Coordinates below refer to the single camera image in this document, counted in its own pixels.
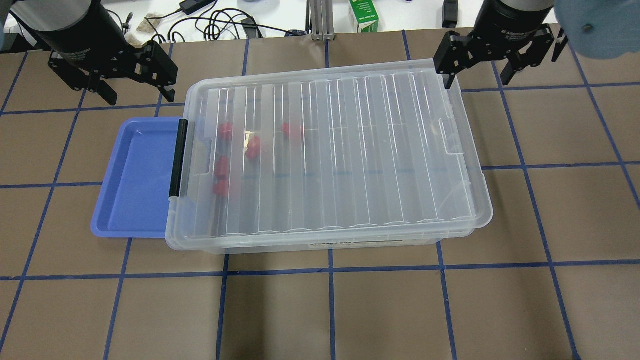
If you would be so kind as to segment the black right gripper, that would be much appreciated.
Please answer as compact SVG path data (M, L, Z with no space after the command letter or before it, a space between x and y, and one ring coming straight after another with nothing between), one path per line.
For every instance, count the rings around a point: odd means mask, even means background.
M466 35L448 30L443 35L433 57L435 71L445 75L445 89L450 90L457 75L478 63L507 60L500 73L503 86L509 85L518 72L537 68L551 50L556 37L548 23L530 34L507 30L478 34L476 29Z

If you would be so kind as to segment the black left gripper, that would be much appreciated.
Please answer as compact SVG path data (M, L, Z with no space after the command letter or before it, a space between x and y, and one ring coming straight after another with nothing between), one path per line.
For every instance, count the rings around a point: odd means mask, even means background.
M73 91L93 89L110 106L117 104L118 93L107 79L127 78L151 85L168 103L175 102L178 66L157 41L147 41L139 48L127 45L111 54L78 51L73 60L52 51L48 66Z

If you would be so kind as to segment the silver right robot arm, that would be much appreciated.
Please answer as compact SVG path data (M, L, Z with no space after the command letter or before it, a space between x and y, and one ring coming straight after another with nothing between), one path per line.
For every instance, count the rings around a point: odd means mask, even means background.
M448 90L462 71L503 59L500 81L509 85L549 51L556 62L568 44L588 59L617 59L639 52L639 20L637 0L485 0L469 34L444 34L435 71Z

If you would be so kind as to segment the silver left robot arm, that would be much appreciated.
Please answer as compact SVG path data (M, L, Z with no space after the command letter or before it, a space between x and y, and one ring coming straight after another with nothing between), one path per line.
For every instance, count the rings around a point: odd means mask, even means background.
M51 48L48 66L73 91L114 106L118 93L107 80L130 79L174 102L178 66L153 39L139 47L128 43L99 0L3 0L1 8Z

